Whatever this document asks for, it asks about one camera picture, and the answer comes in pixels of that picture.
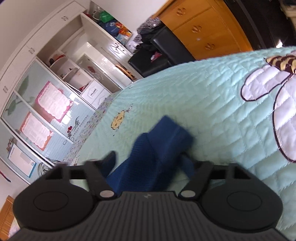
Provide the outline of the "white door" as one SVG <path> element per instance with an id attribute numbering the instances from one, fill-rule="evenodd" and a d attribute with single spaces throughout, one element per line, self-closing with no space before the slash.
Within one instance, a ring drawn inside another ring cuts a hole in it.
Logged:
<path id="1" fill-rule="evenodd" d="M 86 14 L 82 13 L 80 16 L 89 43 L 101 54 L 96 60 L 99 67 L 114 77 L 123 88 L 142 79 L 142 76 L 128 63 L 132 53 Z"/>

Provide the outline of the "clothes pile on stool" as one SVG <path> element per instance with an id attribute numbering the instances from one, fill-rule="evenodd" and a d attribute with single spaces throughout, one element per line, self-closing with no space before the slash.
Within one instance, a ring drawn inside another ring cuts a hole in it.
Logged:
<path id="1" fill-rule="evenodd" d="M 158 18 L 148 18 L 143 24 L 137 28 L 137 35 L 134 38 L 136 49 L 151 49 L 152 37 L 156 35 L 165 24 Z"/>

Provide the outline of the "white drawer shelf unit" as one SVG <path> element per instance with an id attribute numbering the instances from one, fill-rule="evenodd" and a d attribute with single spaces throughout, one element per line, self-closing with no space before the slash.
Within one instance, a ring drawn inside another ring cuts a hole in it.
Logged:
<path id="1" fill-rule="evenodd" d="M 112 56 L 120 45 L 107 37 L 85 13 L 58 31 L 38 53 L 38 58 L 93 109 L 131 80 Z"/>

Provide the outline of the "red hanging ornament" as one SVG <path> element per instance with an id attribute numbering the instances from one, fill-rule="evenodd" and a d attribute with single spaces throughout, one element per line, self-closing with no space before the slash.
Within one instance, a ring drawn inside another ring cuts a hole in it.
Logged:
<path id="1" fill-rule="evenodd" d="M 6 180 L 8 181 L 9 183 L 11 183 L 11 180 L 2 172 L 0 171 L 0 175 Z"/>

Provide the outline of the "blue knit sweater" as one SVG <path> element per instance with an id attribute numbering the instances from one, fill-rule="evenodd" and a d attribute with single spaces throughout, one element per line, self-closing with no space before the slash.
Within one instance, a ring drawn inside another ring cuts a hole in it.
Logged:
<path id="1" fill-rule="evenodd" d="M 107 183 L 116 194 L 164 191 L 178 170 L 193 177 L 193 161 L 184 156 L 192 144 L 187 130 L 163 116 L 149 132 L 137 137 L 129 157 L 107 176 Z"/>

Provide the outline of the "sliding door wardrobe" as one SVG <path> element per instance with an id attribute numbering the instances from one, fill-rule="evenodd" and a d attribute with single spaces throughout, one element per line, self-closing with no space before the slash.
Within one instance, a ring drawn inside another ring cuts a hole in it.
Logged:
<path id="1" fill-rule="evenodd" d="M 1 111 L 1 160 L 27 184 L 33 183 L 63 161 L 93 113 L 35 59 Z"/>

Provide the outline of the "mint quilted bee bedspread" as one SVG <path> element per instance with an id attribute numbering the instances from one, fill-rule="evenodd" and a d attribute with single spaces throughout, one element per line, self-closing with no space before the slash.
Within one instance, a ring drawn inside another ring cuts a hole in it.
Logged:
<path id="1" fill-rule="evenodd" d="M 138 80 L 124 90 L 78 152 L 77 165 L 117 152 L 169 116 L 194 137 L 199 161 L 237 162 L 282 200 L 277 229 L 295 240 L 295 47 L 195 61 Z"/>

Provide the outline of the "heart pattern bedsheet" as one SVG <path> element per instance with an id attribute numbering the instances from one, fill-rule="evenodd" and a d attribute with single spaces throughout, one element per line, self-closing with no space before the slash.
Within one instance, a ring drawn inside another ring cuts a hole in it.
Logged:
<path id="1" fill-rule="evenodd" d="M 95 111 L 90 120 L 87 121 L 86 126 L 82 129 L 78 138 L 74 141 L 74 146 L 70 148 L 69 152 L 66 154 L 66 157 L 63 159 L 63 162 L 66 162 L 70 166 L 77 165 L 77 155 L 79 150 L 82 148 L 95 127 L 99 124 L 100 120 L 103 118 L 109 106 L 118 94 L 119 91 L 111 94 L 103 100 L 103 102 L 99 105 L 98 109 Z"/>

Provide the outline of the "wooden dresser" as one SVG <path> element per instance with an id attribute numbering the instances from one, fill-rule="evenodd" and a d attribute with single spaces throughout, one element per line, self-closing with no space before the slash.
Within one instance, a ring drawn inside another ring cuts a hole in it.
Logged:
<path id="1" fill-rule="evenodd" d="M 224 1 L 167 1 L 153 17 L 158 17 L 197 60 L 253 50 Z"/>

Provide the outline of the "wooden headboard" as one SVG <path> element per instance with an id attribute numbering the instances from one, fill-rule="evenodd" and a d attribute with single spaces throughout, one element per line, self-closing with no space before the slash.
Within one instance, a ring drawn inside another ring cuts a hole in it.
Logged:
<path id="1" fill-rule="evenodd" d="M 0 239 L 7 240 L 9 238 L 9 232 L 11 224 L 14 219 L 13 214 L 13 202 L 14 199 L 11 196 L 7 196 L 0 212 Z"/>

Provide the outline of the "shelf niche with bags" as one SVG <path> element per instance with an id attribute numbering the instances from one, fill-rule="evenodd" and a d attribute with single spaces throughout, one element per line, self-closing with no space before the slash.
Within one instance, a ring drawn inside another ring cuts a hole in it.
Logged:
<path id="1" fill-rule="evenodd" d="M 126 45 L 131 38 L 132 32 L 125 25 L 93 1 L 90 2 L 89 15 L 96 24 L 122 45 Z"/>

